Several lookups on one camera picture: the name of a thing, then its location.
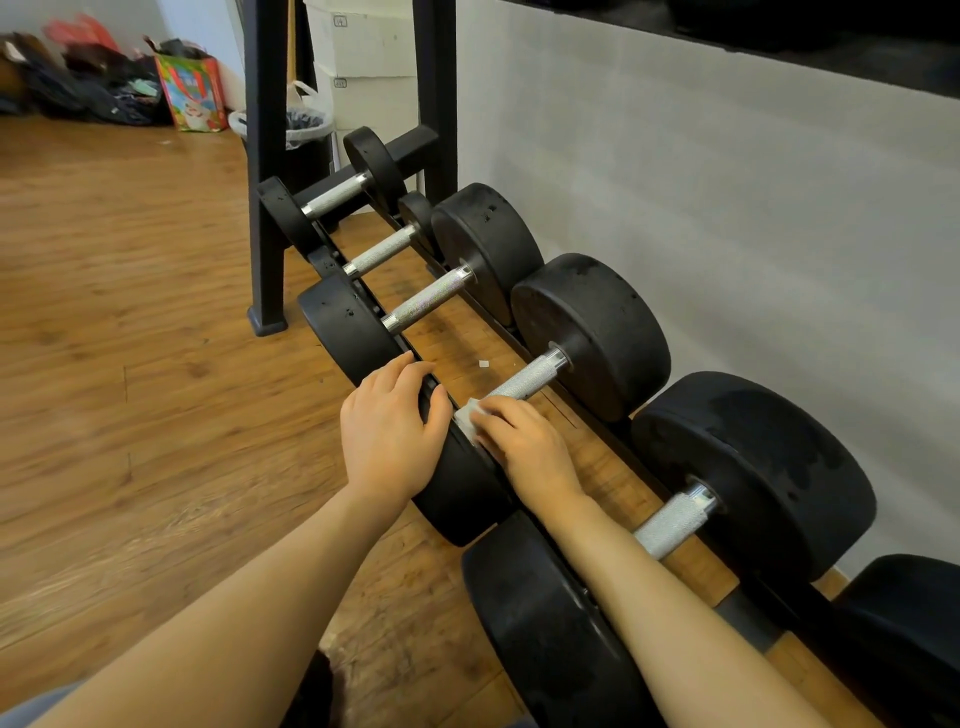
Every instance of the dumbbell plate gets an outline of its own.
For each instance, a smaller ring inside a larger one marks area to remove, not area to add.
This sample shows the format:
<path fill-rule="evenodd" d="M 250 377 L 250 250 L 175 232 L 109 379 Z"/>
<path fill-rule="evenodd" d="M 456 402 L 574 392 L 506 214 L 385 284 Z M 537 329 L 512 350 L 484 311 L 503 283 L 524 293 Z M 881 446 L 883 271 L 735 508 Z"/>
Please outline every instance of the dumbbell plate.
<path fill-rule="evenodd" d="M 664 726 L 634 660 L 556 548 L 523 512 L 463 556 L 473 607 L 541 726 Z"/>
<path fill-rule="evenodd" d="M 433 206 L 419 192 L 408 192 L 396 203 L 400 219 L 405 225 L 413 225 L 419 233 L 413 240 L 414 248 L 421 248 L 424 253 L 440 259 L 443 254 L 437 247 L 433 235 Z"/>
<path fill-rule="evenodd" d="M 407 193 L 407 187 L 380 137 L 369 127 L 360 127 L 344 137 L 344 151 L 354 171 L 370 172 L 372 183 L 366 191 L 373 203 L 390 215 L 396 215 L 396 201 Z"/>
<path fill-rule="evenodd" d="M 958 604 L 960 566 L 903 553 L 876 559 L 833 602 L 844 637 L 942 726 L 960 725 Z"/>
<path fill-rule="evenodd" d="M 558 344 L 573 365 L 558 379 L 601 420 L 623 420 L 670 377 L 657 318 L 626 280 L 589 255 L 555 257 L 514 287 L 511 304 L 530 354 Z"/>
<path fill-rule="evenodd" d="M 813 581 L 870 527 L 853 456 L 800 407 L 739 376 L 697 372 L 634 418 L 633 440 L 674 493 L 698 477 L 721 506 L 705 529 L 755 567 Z"/>
<path fill-rule="evenodd" d="M 274 218 L 276 226 L 302 255 L 323 244 L 317 239 L 313 223 L 303 214 L 290 190 L 278 177 L 261 182 L 257 194 L 264 208 Z"/>
<path fill-rule="evenodd" d="M 354 386 L 405 351 L 339 266 L 297 300 L 307 324 Z"/>
<path fill-rule="evenodd" d="M 510 291 L 543 265 L 533 235 L 515 209 L 495 190 L 474 182 L 441 202 L 433 231 L 444 262 L 468 263 L 476 280 L 467 292 L 496 321 L 510 326 Z"/>
<path fill-rule="evenodd" d="M 420 416 L 424 421 L 437 383 L 432 376 L 423 380 Z M 414 504 L 445 539 L 466 546 L 516 510 L 512 493 L 487 452 L 472 445 L 460 427 L 451 425 L 437 469 L 426 488 L 414 496 Z"/>

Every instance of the forearm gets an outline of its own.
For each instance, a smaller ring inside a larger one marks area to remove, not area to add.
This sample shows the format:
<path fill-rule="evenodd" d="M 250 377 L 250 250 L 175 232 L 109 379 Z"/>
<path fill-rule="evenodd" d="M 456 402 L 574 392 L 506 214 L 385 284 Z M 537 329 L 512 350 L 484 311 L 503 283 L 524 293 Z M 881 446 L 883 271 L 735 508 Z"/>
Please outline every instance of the forearm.
<path fill-rule="evenodd" d="M 826 726 L 760 653 L 592 499 L 572 499 L 545 514 L 544 525 L 627 645 L 671 728 Z"/>
<path fill-rule="evenodd" d="M 353 575 L 395 516 L 347 486 L 36 728 L 278 725 Z"/>

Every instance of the white wall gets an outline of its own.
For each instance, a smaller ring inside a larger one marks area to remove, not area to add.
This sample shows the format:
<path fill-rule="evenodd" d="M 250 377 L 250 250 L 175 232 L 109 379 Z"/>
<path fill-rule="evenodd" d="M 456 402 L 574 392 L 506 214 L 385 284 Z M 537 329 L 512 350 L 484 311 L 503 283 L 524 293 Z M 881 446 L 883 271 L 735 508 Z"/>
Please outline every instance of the white wall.
<path fill-rule="evenodd" d="M 960 563 L 960 102 L 489 0 L 457 0 L 460 183 L 552 257 L 604 260 L 674 379 L 807 409 L 872 479 L 841 561 Z"/>

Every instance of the pile of bags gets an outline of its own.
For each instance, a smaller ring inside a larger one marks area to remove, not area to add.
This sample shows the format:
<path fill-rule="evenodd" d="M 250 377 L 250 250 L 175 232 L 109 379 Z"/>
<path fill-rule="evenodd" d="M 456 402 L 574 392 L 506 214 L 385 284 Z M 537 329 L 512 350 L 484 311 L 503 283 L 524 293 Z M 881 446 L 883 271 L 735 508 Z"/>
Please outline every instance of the pile of bags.
<path fill-rule="evenodd" d="M 36 110 L 55 118 L 131 126 L 170 125 L 184 131 L 227 127 L 217 61 L 178 39 L 155 44 L 153 55 L 123 54 L 95 18 L 55 20 L 43 33 L 63 47 L 60 63 L 36 36 L 0 36 L 0 112 Z"/>

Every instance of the hand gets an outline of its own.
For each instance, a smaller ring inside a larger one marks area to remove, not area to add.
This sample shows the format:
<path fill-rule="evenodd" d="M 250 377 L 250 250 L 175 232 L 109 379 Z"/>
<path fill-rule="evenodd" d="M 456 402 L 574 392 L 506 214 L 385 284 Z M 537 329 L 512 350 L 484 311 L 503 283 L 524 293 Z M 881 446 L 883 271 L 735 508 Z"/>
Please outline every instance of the hand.
<path fill-rule="evenodd" d="M 529 402 L 487 397 L 470 420 L 520 500 L 548 528 L 562 509 L 585 496 L 564 438 Z"/>
<path fill-rule="evenodd" d="M 403 353 L 367 375 L 340 408 L 348 486 L 384 504 L 393 521 L 433 475 L 453 416 L 439 385 L 427 422 L 420 419 L 420 385 L 432 371 L 431 362 Z"/>

